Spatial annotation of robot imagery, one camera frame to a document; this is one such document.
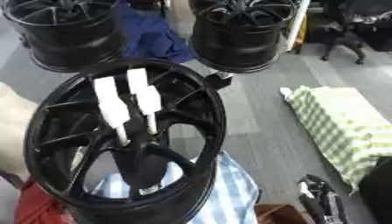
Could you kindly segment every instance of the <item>gray carpet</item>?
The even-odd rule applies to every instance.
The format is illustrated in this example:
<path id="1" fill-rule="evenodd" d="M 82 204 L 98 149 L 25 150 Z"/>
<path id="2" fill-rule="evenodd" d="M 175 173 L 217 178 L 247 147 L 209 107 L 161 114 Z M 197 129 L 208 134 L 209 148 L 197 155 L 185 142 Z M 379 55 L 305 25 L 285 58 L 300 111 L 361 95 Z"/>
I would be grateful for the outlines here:
<path id="1" fill-rule="evenodd" d="M 175 28 L 185 26 L 189 27 L 177 23 Z M 32 64 L 28 52 L 18 43 L 18 35 L 3 19 L 0 19 L 0 49 L 0 81 L 28 100 L 41 102 L 71 76 L 47 72 Z M 311 173 L 330 181 L 336 188 L 352 223 L 375 223 L 357 193 L 348 197 L 348 186 L 322 158 L 278 93 L 280 87 L 300 85 L 355 87 L 390 119 L 392 56 L 368 49 L 366 54 L 368 60 L 363 66 L 355 65 L 354 55 L 343 48 L 333 51 L 329 62 L 323 62 L 319 60 L 320 46 L 307 45 L 301 56 L 285 53 L 265 71 L 237 74 L 233 85 L 220 91 L 228 123 L 222 149 L 260 186 L 263 203 L 292 203 L 302 209 L 297 200 L 296 182 Z M 186 64 L 202 74 L 210 73 L 197 61 Z M 201 140 L 194 129 L 177 127 L 171 137 L 174 150 L 186 151 L 189 157 L 197 155 Z"/>

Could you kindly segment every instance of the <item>office chair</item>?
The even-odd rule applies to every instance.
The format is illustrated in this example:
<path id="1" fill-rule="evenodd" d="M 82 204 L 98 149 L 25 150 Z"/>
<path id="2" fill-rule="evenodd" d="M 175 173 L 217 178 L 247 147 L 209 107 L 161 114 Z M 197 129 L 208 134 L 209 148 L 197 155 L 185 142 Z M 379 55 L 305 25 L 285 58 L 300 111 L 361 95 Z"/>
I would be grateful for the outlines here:
<path id="1" fill-rule="evenodd" d="M 341 29 L 329 28 L 330 37 L 326 41 L 326 49 L 322 60 L 329 60 L 329 55 L 335 46 L 345 46 L 358 55 L 356 63 L 362 65 L 365 53 L 361 50 L 362 40 L 351 34 L 351 29 L 355 27 L 354 6 L 358 5 L 355 0 L 323 0 L 322 6 L 325 15 L 340 24 Z"/>

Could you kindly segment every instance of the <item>black alloy wheel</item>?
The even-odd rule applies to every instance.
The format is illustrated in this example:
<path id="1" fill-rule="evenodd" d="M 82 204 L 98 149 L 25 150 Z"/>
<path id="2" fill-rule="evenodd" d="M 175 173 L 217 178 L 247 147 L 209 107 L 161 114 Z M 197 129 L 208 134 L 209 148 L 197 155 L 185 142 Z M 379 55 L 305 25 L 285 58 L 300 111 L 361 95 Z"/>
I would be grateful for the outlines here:
<path id="1" fill-rule="evenodd" d="M 162 96 L 155 136 L 148 133 L 126 81 L 127 70 L 139 67 L 145 67 L 149 84 Z M 98 109 L 93 81 L 105 76 L 115 77 L 119 96 L 130 111 L 131 119 L 125 123 L 131 141 L 127 146 L 118 143 Z M 195 162 L 171 149 L 168 133 L 177 123 L 192 125 L 205 139 Z M 89 69 L 54 90 L 31 119 L 24 155 L 34 180 L 87 223 L 186 223 L 214 187 L 215 159 L 225 130 L 221 98 L 199 74 L 162 60 L 124 60 Z M 83 157 L 73 164 L 80 150 Z M 106 151 L 130 186 L 128 198 L 104 198 L 84 188 L 89 167 Z M 156 192 L 140 194 L 140 189 L 158 184 L 168 162 L 177 164 L 183 176 Z"/>
<path id="2" fill-rule="evenodd" d="M 294 14 L 291 0 L 189 0 L 196 22 L 194 56 L 229 73 L 269 67 L 279 54 L 281 29 Z"/>
<path id="3" fill-rule="evenodd" d="M 39 66 L 79 72 L 112 60 L 127 45 L 118 0 L 9 0 L 4 16 L 21 34 Z"/>

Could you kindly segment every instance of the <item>plaid cloth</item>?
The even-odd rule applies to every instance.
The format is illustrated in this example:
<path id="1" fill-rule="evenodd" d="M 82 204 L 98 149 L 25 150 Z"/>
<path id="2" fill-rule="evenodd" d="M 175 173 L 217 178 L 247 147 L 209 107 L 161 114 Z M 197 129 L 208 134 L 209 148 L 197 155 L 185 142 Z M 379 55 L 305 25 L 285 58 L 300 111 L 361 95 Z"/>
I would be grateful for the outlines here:
<path id="1" fill-rule="evenodd" d="M 379 157 L 392 156 L 392 125 L 355 88 L 281 88 L 281 93 L 353 191 Z"/>
<path id="2" fill-rule="evenodd" d="M 161 184 L 168 186 L 182 176 L 169 163 Z M 127 198 L 130 187 L 119 173 L 106 177 L 92 193 L 110 198 Z M 258 197 L 255 181 L 226 153 L 218 156 L 216 180 L 206 204 L 188 224 L 256 224 L 254 205 Z"/>

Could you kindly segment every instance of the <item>green checkered cloth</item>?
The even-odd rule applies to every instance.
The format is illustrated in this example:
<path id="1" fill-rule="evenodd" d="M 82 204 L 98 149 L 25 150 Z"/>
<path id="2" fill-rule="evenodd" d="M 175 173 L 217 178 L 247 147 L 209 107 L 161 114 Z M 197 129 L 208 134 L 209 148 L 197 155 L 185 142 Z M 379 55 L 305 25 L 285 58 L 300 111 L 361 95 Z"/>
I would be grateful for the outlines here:
<path id="1" fill-rule="evenodd" d="M 281 88 L 324 157 L 353 191 L 380 157 L 392 156 L 392 125 L 351 87 Z"/>

